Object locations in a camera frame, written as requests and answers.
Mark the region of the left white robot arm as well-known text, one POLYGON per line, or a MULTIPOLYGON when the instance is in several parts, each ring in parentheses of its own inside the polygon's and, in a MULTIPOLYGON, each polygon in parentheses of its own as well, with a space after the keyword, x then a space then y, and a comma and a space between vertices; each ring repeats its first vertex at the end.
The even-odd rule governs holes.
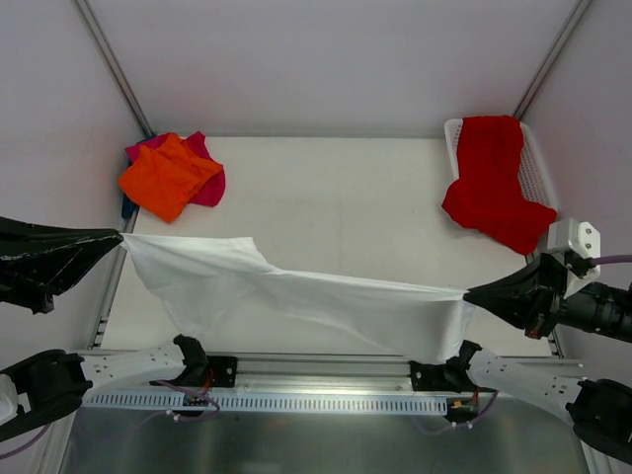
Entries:
MULTIPOLYGON (((110 228, 70 229, 1 220, 1 300, 46 314, 123 242, 110 228)), ((201 343, 179 335, 145 351, 79 355, 48 350, 1 371, 1 438, 46 427, 110 390, 162 380, 195 385, 208 366, 201 343)))

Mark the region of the white t shirt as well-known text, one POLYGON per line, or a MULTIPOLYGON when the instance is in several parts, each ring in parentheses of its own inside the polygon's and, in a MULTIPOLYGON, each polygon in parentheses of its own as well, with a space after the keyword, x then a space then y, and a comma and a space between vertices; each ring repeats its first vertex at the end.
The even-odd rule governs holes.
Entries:
POLYGON ((174 326, 211 350, 442 363, 473 312, 461 290, 280 269, 251 237, 126 234, 122 244, 174 326))

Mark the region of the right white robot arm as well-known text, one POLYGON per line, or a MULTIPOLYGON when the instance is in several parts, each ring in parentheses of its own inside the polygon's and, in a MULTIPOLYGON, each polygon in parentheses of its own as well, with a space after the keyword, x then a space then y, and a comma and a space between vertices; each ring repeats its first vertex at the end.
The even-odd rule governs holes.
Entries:
MULTIPOLYGON (((628 343, 631 291, 591 282, 568 295, 569 276, 585 278, 600 265, 628 264, 628 255, 558 259, 541 254, 522 270, 468 289, 466 302, 488 310, 533 339, 564 325, 628 343)), ((442 366, 443 382, 462 391, 469 385, 506 393, 568 424, 591 448, 631 461, 631 389, 610 380, 574 380, 538 372, 466 341, 442 366)))

